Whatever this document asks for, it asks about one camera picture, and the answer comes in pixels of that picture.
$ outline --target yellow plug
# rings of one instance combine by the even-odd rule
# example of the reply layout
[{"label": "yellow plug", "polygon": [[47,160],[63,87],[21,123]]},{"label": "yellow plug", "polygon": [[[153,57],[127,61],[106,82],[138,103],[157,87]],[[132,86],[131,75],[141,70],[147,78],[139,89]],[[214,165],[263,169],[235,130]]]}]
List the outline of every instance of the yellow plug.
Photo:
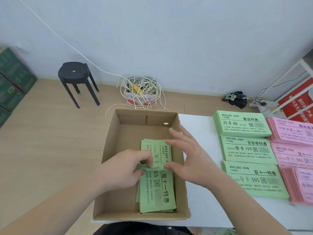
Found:
[{"label": "yellow plug", "polygon": [[132,84],[132,87],[133,87],[133,90],[134,90],[136,93],[138,93],[138,92],[139,92],[138,94],[141,94],[141,93],[142,93],[142,90],[140,90],[138,86]]}]

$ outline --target pink coupon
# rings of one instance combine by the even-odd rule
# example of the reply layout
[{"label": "pink coupon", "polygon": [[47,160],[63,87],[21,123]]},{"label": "pink coupon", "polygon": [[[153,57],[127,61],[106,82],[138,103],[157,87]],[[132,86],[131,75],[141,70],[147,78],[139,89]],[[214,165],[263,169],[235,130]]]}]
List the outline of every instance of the pink coupon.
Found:
[{"label": "pink coupon", "polygon": [[313,147],[273,141],[270,144],[280,167],[313,170]]},{"label": "pink coupon", "polygon": [[298,179],[303,200],[306,203],[313,203],[313,171],[296,168],[295,174]]},{"label": "pink coupon", "polygon": [[313,145],[313,124],[270,117],[271,126],[275,127],[276,137],[291,143]]}]

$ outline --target hand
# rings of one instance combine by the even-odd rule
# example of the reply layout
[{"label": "hand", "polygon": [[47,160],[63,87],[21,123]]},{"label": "hand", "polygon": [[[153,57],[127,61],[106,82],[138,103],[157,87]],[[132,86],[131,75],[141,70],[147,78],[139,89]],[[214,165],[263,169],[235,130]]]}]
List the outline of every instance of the hand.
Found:
[{"label": "hand", "polygon": [[137,169],[141,162],[152,167],[153,158],[149,150],[136,151],[127,149],[120,152],[101,164],[94,172],[94,178],[99,183],[100,193],[112,189],[123,189],[134,186],[140,177],[146,173],[143,169]]},{"label": "hand", "polygon": [[165,142],[186,153],[185,164],[167,162],[164,167],[175,172],[183,180],[212,189],[217,178],[225,173],[182,125],[180,130],[182,133],[170,128],[170,133],[176,139],[168,139]]}]

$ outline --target white table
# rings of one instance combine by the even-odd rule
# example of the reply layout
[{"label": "white table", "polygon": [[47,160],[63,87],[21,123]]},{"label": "white table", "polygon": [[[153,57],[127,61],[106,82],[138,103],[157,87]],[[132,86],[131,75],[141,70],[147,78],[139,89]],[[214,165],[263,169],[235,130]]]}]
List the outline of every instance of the white table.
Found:
[{"label": "white table", "polygon": [[[194,136],[214,162],[221,167],[223,155],[213,118],[185,114],[179,114],[179,118],[181,124]],[[233,227],[226,213],[209,190],[189,182],[186,182],[186,186],[191,218],[180,221],[147,222],[166,226]],[[313,206],[294,205],[287,200],[263,197],[255,197],[255,200],[287,229],[313,231]]]}]

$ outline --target stool leg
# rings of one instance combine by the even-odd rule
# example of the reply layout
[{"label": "stool leg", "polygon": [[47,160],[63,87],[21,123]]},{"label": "stool leg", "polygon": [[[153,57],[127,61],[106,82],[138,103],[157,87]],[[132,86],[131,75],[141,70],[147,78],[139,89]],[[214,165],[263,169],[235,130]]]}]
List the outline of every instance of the stool leg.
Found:
[{"label": "stool leg", "polygon": [[77,94],[80,94],[80,91],[79,91],[79,89],[78,89],[78,86],[77,86],[76,84],[73,84],[73,87],[75,88]]},{"label": "stool leg", "polygon": [[72,98],[74,104],[75,104],[76,107],[79,109],[80,107],[79,107],[79,105],[77,104],[77,102],[76,102],[76,100],[75,100],[73,94],[71,93],[70,89],[68,88],[67,84],[66,84],[64,81],[62,81],[62,80],[61,80],[61,82],[62,82],[63,86],[65,87],[65,89],[66,89],[67,93],[69,94],[69,96]]},{"label": "stool leg", "polygon": [[96,85],[96,82],[95,82],[94,78],[92,77],[91,72],[89,72],[89,76],[90,76],[90,79],[91,79],[92,83],[94,84],[94,87],[96,88],[97,92],[99,92],[99,89],[98,89],[98,87]]},{"label": "stool leg", "polygon": [[96,102],[97,106],[100,105],[100,102],[98,101],[95,92],[92,90],[92,87],[91,87],[91,85],[90,85],[90,83],[89,83],[89,81],[88,81],[87,78],[85,79],[85,84],[86,84],[86,87],[88,88],[88,90],[89,90],[89,92],[90,92],[92,98],[93,98],[94,101]]}]

